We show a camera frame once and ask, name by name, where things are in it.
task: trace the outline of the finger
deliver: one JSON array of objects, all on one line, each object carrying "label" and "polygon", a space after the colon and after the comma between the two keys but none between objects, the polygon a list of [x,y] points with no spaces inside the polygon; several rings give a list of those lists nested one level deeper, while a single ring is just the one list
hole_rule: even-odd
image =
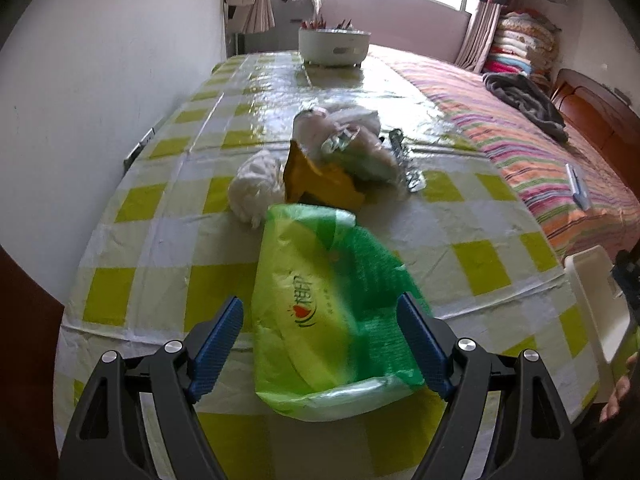
[{"label": "finger", "polygon": [[616,398],[616,393],[612,393],[609,397],[609,402],[607,402],[607,418],[613,418],[620,411],[620,405],[618,403],[618,399]]},{"label": "finger", "polygon": [[600,422],[606,422],[607,420],[609,420],[609,414],[607,413],[607,404],[605,404],[600,412]]},{"label": "finger", "polygon": [[631,389],[631,382],[629,381],[629,377],[622,376],[620,380],[616,383],[616,397],[618,400],[622,400],[625,398],[626,394],[629,393]]},{"label": "finger", "polygon": [[626,366],[628,368],[631,368],[633,365],[636,364],[636,361],[638,361],[638,352],[636,352],[629,359],[626,360]]}]

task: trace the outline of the green plastic bag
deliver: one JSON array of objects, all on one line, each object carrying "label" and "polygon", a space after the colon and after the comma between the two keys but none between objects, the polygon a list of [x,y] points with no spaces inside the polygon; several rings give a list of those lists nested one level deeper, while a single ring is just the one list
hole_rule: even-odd
[{"label": "green plastic bag", "polygon": [[424,380],[396,321],[400,260],[353,214],[272,206],[252,299],[255,389],[276,412],[337,420],[408,396]]}]

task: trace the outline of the blue gripper pad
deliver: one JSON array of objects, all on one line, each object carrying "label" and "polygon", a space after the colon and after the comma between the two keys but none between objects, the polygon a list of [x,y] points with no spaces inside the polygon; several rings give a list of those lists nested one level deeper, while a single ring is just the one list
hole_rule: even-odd
[{"label": "blue gripper pad", "polygon": [[396,317],[398,325],[414,354],[424,382],[430,390],[443,400],[448,400],[455,391],[447,373],[447,356],[438,345],[431,331],[422,320],[416,307],[404,295],[398,298]]},{"label": "blue gripper pad", "polygon": [[222,313],[193,360],[193,377],[187,393],[194,402],[208,394],[216,384],[220,370],[240,333],[243,319],[242,301],[235,298]]}]

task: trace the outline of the white container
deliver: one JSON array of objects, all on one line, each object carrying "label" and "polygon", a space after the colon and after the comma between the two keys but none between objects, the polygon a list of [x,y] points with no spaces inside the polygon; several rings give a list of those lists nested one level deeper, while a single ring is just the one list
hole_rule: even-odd
[{"label": "white container", "polygon": [[611,260],[600,245],[567,256],[564,273],[578,300],[600,378],[595,402],[606,402],[614,387],[611,362],[634,327],[626,299],[611,275]]},{"label": "white container", "polygon": [[369,52],[371,33],[361,30],[301,28],[298,49],[306,62],[323,66],[360,64]]}]

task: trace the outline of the plastic bag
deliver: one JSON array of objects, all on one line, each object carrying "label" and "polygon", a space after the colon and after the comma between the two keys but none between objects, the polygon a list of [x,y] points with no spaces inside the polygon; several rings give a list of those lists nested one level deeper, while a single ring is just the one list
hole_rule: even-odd
[{"label": "plastic bag", "polygon": [[398,163],[393,153],[364,126],[343,128],[322,144],[321,151],[323,160],[340,165],[362,180],[398,180]]},{"label": "plastic bag", "polygon": [[326,106],[303,110],[293,119],[292,138],[314,164],[322,162],[322,144],[349,125],[364,126],[376,138],[380,134],[377,111],[357,105],[327,103]]},{"label": "plastic bag", "polygon": [[424,381],[396,321],[404,265],[354,215],[272,206],[252,317],[257,395],[299,420],[337,420],[408,396]]},{"label": "plastic bag", "polygon": [[240,168],[226,190],[231,211],[257,228],[270,205],[285,201],[284,167],[269,150],[260,150]]}]

